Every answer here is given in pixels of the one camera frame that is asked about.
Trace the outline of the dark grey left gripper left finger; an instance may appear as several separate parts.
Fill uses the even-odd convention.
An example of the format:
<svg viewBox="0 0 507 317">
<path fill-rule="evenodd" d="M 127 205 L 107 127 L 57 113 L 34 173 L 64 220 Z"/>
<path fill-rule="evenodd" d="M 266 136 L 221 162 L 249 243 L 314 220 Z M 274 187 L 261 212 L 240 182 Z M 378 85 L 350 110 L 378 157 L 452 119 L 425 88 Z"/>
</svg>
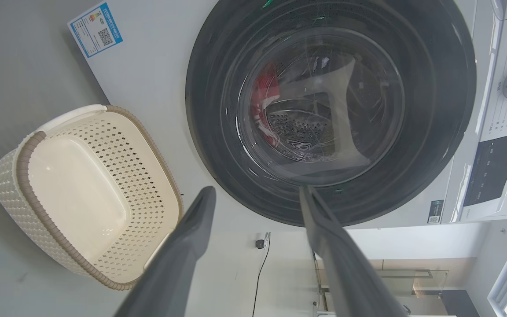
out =
<svg viewBox="0 0 507 317">
<path fill-rule="evenodd" d="M 197 261 L 209 245 L 217 193 L 212 186 L 197 197 L 160 246 L 116 317 L 183 317 Z"/>
</svg>

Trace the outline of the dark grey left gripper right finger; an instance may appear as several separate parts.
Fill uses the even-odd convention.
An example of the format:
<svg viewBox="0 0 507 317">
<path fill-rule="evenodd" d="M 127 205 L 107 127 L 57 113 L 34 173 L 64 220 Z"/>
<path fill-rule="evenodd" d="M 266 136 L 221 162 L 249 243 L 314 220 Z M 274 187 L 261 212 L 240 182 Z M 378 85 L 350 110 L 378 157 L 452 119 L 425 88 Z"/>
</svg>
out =
<svg viewBox="0 0 507 317">
<path fill-rule="evenodd" d="M 406 317 L 407 311 L 316 189 L 302 185 L 300 203 L 309 245 L 324 262 L 336 316 Z"/>
</svg>

